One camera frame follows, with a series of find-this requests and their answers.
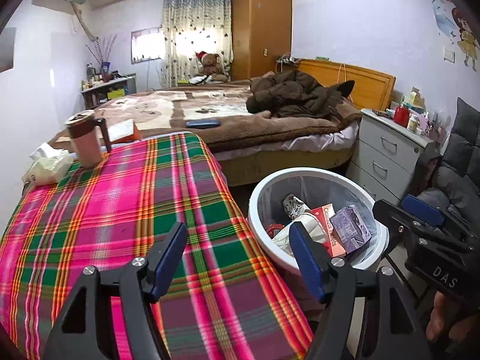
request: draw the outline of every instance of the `wardrobe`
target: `wardrobe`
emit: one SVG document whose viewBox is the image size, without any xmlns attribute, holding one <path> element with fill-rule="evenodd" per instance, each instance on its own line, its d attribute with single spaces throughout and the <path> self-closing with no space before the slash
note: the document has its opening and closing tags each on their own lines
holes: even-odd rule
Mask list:
<svg viewBox="0 0 480 360">
<path fill-rule="evenodd" d="M 232 80 L 275 71 L 291 52 L 292 0 L 232 0 L 232 42 Z"/>
</svg>

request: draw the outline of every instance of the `bed frame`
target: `bed frame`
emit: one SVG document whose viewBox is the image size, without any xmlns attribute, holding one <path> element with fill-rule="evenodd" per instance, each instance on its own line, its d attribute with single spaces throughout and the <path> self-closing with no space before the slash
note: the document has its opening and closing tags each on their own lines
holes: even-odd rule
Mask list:
<svg viewBox="0 0 480 360">
<path fill-rule="evenodd" d="M 298 70 L 315 77 L 323 86 L 355 80 L 351 98 L 358 109 L 385 110 L 391 101 L 395 77 L 364 67 L 303 59 Z"/>
</svg>

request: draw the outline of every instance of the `white trash bin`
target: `white trash bin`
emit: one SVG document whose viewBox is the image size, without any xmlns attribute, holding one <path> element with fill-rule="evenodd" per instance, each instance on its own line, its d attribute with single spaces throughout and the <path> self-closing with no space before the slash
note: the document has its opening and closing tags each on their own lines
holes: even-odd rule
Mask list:
<svg viewBox="0 0 480 360">
<path fill-rule="evenodd" d="M 283 210 L 282 200 L 289 194 L 304 201 L 311 209 L 332 203 L 335 212 L 354 204 L 363 221 L 371 231 L 376 227 L 377 234 L 369 244 L 355 252 L 350 261 L 354 268 L 375 271 L 381 255 L 388 246 L 388 229 L 377 222 L 371 212 L 375 201 L 361 187 L 347 178 L 316 168 L 290 168 L 280 170 L 265 177 L 253 190 L 248 205 L 250 229 L 268 254 L 277 264 L 300 275 L 297 261 L 281 250 L 267 235 L 265 229 L 274 223 L 289 221 Z"/>
</svg>

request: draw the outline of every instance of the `curtain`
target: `curtain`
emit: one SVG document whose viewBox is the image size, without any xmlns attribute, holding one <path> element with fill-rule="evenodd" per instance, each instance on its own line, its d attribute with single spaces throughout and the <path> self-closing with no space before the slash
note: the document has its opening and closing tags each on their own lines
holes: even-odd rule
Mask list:
<svg viewBox="0 0 480 360">
<path fill-rule="evenodd" d="M 162 30 L 166 65 L 162 86 L 177 86 L 198 74 L 196 53 L 220 56 L 228 76 L 233 61 L 231 0 L 164 0 Z"/>
</svg>

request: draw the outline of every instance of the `white nightstand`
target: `white nightstand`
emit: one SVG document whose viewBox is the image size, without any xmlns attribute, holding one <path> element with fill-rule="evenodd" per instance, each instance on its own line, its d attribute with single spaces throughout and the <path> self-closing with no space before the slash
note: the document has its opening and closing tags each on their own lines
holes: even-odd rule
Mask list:
<svg viewBox="0 0 480 360">
<path fill-rule="evenodd" d="M 417 164 L 438 156 L 435 142 L 370 109 L 362 109 L 360 133 L 346 177 L 377 201 L 392 204 L 408 193 Z"/>
</svg>

